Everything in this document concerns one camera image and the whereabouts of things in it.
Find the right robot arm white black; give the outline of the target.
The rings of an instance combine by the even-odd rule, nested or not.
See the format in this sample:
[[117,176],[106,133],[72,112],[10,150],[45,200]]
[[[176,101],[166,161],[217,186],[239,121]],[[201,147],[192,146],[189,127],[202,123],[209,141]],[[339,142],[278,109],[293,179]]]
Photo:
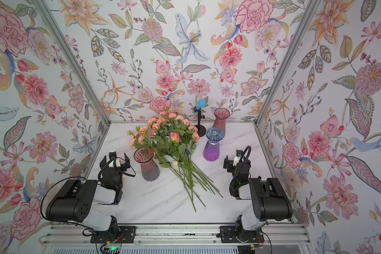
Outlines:
[[283,221],[293,215],[292,205],[278,178],[250,176],[251,147],[237,150],[233,160],[224,159],[223,168],[232,174],[229,193],[236,200],[251,202],[251,208],[238,216],[232,226],[221,226],[218,235],[223,243],[263,243],[262,227],[269,220]]

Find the smoky pink glass vase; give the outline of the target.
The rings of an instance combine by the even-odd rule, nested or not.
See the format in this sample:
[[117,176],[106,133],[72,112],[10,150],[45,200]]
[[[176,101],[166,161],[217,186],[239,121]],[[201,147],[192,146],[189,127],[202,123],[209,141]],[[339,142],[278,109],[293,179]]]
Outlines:
[[147,182],[155,181],[160,175],[160,169],[154,162],[154,151],[148,147],[141,147],[134,153],[134,159],[140,164],[141,174]]

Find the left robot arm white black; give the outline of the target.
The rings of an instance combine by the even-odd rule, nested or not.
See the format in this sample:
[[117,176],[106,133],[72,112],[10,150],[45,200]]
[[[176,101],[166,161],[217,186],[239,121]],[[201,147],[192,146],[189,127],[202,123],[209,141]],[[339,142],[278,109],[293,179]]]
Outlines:
[[116,217],[92,208],[92,204],[118,205],[123,194],[123,177],[136,174],[127,173],[131,168],[129,157],[118,157],[116,152],[105,156],[99,166],[97,180],[77,176],[59,181],[64,182],[63,186],[49,199],[49,204],[41,205],[40,212],[47,221],[89,229],[92,242],[112,242],[123,236]]

